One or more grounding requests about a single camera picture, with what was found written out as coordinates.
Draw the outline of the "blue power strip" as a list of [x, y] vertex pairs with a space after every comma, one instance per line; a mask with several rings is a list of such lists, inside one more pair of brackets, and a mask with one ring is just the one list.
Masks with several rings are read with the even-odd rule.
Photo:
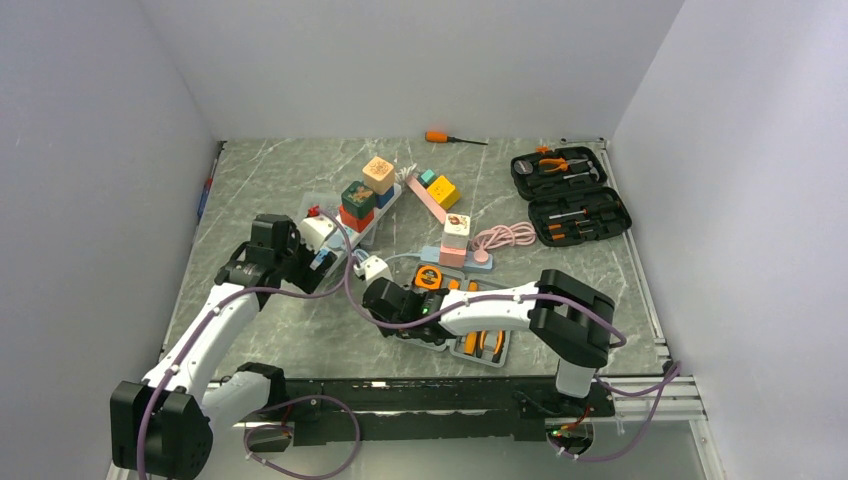
[[420, 260], [467, 272], [485, 273], [494, 268], [494, 260], [491, 255], [488, 255], [483, 261], [478, 261], [474, 251], [444, 246], [423, 247], [420, 252]]

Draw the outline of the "white power strip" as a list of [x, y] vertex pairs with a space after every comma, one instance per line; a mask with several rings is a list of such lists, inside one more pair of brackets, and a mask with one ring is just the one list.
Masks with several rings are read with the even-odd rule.
[[401, 193], [398, 183], [385, 193], [377, 194], [363, 181], [351, 182], [340, 193], [340, 204], [335, 210], [321, 211], [319, 205], [311, 207], [299, 225], [302, 243], [314, 253], [309, 267], [315, 271], [331, 272], [344, 262], [347, 250], [343, 234], [346, 233], [352, 249], [376, 227]]

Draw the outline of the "grey tool tray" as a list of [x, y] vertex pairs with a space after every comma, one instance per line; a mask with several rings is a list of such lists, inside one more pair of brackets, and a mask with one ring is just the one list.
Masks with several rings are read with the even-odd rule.
[[[416, 293], [424, 293], [437, 288], [477, 292], [498, 290], [502, 289], [503, 286], [479, 276], [469, 277], [459, 270], [419, 263], [413, 277], [412, 290]], [[491, 367], [502, 367], [505, 364], [506, 351], [510, 341], [510, 334], [502, 330], [472, 332], [462, 337], [447, 339], [441, 344], [425, 342], [411, 337], [406, 338], [403, 333], [397, 334], [396, 337], [402, 342], [436, 352], [448, 351], [458, 358]]]

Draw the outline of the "black tool case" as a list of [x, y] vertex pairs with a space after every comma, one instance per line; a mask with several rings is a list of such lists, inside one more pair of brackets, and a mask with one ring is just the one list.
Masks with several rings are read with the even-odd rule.
[[607, 185], [600, 158], [588, 147], [539, 148], [513, 158], [510, 173], [528, 202], [528, 219], [546, 246], [606, 240], [633, 225], [619, 193]]

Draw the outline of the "clear screw box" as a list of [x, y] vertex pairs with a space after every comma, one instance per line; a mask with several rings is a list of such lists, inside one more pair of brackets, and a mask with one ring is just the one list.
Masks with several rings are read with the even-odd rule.
[[[345, 228], [348, 233], [350, 243], [352, 247], [356, 247], [357, 245], [362, 245], [364, 247], [368, 247], [373, 243], [373, 237], [375, 235], [374, 230], [379, 223], [378, 213], [379, 210], [375, 209], [375, 217], [373, 222], [366, 228], [366, 230], [362, 233], [357, 233], [345, 225], [342, 224], [339, 219], [339, 207], [341, 206], [340, 197], [337, 194], [331, 193], [320, 193], [320, 192], [307, 192], [302, 201], [301, 206], [298, 209], [298, 214], [296, 216], [297, 221], [297, 230], [298, 224], [301, 220], [303, 220], [307, 216], [307, 211], [310, 207], [318, 205], [321, 209], [326, 211], [329, 214], [333, 214], [336, 220]], [[342, 238], [342, 234], [340, 230], [336, 226], [336, 231], [330, 236], [322, 246], [322, 248], [328, 250], [343, 250], [344, 249], [344, 241]]]

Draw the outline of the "pink cube plug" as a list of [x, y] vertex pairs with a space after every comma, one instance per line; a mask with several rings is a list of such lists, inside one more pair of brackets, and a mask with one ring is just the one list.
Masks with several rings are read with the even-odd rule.
[[460, 269], [465, 265], [466, 255], [466, 247], [457, 248], [441, 245], [439, 247], [438, 264]]

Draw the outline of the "pink power strip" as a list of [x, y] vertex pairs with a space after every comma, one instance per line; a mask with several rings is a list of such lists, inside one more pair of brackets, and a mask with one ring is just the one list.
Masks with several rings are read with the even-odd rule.
[[415, 174], [410, 173], [405, 179], [407, 187], [422, 202], [436, 220], [444, 224], [447, 211], [428, 193]]

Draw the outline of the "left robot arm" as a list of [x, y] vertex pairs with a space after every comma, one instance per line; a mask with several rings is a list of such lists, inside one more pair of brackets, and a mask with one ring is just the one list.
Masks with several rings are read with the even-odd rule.
[[257, 362], [240, 366], [221, 388], [207, 387], [240, 332], [288, 282], [295, 298], [313, 298], [335, 254], [320, 249], [336, 227], [325, 215], [294, 222], [259, 214], [250, 237], [222, 265], [204, 309], [139, 382], [123, 381], [110, 397], [115, 466], [168, 479], [194, 479], [216, 431], [256, 413], [279, 417], [287, 406], [284, 371]]

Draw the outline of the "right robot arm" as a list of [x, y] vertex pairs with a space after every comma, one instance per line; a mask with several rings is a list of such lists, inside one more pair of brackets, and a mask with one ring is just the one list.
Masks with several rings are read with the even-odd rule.
[[590, 399], [594, 374], [609, 352], [627, 343], [613, 324], [615, 304], [600, 291], [556, 269], [538, 280], [499, 290], [428, 292], [378, 278], [359, 307], [385, 336], [440, 345], [482, 331], [529, 331], [558, 355], [551, 401], [574, 415]]

